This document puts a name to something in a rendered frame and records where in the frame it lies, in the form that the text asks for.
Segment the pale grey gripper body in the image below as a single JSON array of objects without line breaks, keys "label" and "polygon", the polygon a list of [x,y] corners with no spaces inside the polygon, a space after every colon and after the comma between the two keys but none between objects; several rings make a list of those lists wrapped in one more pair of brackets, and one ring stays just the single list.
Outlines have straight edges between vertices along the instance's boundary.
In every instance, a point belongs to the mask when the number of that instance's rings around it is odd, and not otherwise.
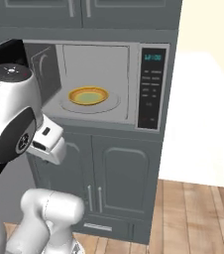
[{"label": "pale grey gripper body", "polygon": [[44,151],[40,148],[36,148],[34,145],[31,145],[27,152],[44,161],[59,165],[62,163],[66,155],[66,145],[64,139],[60,137],[58,142],[51,149]]}]

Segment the silver microwave oven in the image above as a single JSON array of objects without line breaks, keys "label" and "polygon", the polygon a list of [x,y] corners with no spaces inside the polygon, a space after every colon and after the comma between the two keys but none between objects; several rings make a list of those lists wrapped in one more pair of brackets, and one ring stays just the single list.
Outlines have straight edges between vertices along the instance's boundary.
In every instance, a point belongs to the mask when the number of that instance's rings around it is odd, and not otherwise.
[{"label": "silver microwave oven", "polygon": [[[59,91],[52,92],[44,106],[48,116],[160,129],[169,44],[42,40],[26,40],[24,44],[40,81],[51,78],[51,69],[59,75]],[[116,93],[120,104],[96,114],[62,109],[60,101],[82,86],[98,86]]]}]

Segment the grey arched-panel cupboard door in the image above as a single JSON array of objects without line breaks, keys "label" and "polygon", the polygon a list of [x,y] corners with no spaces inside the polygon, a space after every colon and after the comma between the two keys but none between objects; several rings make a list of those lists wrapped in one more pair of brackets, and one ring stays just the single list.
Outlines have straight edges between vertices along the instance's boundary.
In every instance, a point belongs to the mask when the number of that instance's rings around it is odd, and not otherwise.
[{"label": "grey arched-panel cupboard door", "polygon": [[37,186],[63,191],[81,197],[89,209],[87,187],[93,186],[91,138],[88,135],[65,133],[66,155],[60,165],[35,160]]},{"label": "grey arched-panel cupboard door", "polygon": [[149,220],[153,216],[163,144],[93,136],[96,187],[101,214]]}]

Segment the yellow plate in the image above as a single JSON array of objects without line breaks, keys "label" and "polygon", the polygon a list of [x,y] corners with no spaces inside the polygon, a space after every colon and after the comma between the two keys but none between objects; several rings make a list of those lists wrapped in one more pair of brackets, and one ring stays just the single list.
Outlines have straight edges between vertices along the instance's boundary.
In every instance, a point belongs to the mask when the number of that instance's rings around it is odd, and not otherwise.
[{"label": "yellow plate", "polygon": [[72,89],[68,93],[68,100],[77,105],[96,105],[105,101],[109,97],[109,92],[98,86],[82,86]]}]

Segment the grey drawer front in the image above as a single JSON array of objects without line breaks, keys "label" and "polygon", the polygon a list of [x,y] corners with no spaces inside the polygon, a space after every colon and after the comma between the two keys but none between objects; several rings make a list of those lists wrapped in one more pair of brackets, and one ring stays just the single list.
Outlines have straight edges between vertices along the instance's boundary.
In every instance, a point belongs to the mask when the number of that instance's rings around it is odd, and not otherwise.
[{"label": "grey drawer front", "polygon": [[[83,227],[84,223],[93,223],[113,228],[112,232]],[[148,245],[150,242],[152,224],[149,221],[129,220],[100,215],[85,216],[74,226],[74,230],[84,234],[108,237],[122,241],[136,242]]]}]

